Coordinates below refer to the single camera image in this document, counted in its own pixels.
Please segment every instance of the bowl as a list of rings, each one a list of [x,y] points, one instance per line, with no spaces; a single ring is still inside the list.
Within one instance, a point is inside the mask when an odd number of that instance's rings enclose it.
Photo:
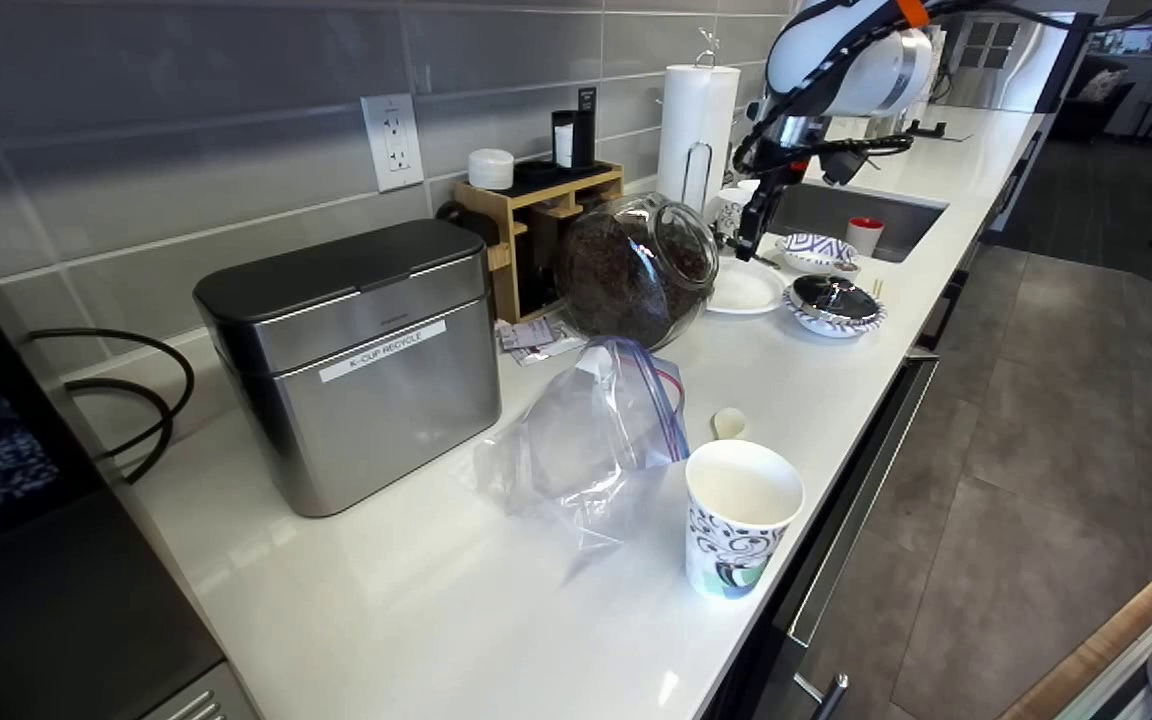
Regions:
[[[878,301],[849,275],[798,275],[782,289],[782,305],[817,338],[862,338],[882,322]]]
[[[779,263],[786,263],[791,273],[824,273],[824,275],[856,273],[856,248],[835,235],[791,232],[779,235]]]

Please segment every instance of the wooden block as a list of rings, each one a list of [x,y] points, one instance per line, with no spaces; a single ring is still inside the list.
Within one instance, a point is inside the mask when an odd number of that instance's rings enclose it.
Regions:
[[[1152,583],[1136,593],[1106,623],[1098,623],[1072,656],[1054,665],[1009,720],[1050,720],[1072,706],[1143,630],[1152,623]]]
[[[468,180],[453,183],[456,204],[468,211],[486,215],[501,228],[501,239],[486,248],[486,269],[491,269],[491,295],[495,295],[495,318],[501,322],[520,322],[520,269],[516,269],[516,244],[526,235],[526,225],[520,211],[538,211],[550,219],[573,219],[584,211],[589,200],[617,204],[623,194],[623,176],[617,165],[595,176],[576,176],[550,189],[535,189],[522,195],[501,195],[501,194],[480,194]]]

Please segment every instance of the stainless steel bread box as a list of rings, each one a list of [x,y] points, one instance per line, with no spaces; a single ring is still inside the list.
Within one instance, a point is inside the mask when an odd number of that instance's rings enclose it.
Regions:
[[[300,518],[330,518],[501,415],[485,244],[440,219],[194,284]]]

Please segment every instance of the plastic bag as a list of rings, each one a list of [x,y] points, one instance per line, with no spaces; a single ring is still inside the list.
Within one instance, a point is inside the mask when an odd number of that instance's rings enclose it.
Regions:
[[[503,512],[556,518],[576,533],[576,568],[618,548],[689,458],[659,385],[669,374],[635,341],[589,343],[503,438],[477,449],[480,491]]]
[[[573,219],[556,263],[556,311],[584,338],[663,343],[713,294],[721,254],[689,204],[635,200]]]

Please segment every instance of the sink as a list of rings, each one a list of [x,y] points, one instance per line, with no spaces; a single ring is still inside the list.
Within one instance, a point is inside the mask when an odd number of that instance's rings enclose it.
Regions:
[[[875,259],[900,263],[938,219],[945,204],[915,204],[868,194],[840,194],[819,183],[791,183],[766,225],[766,232],[824,232],[849,235],[849,215],[878,215],[882,235]]]

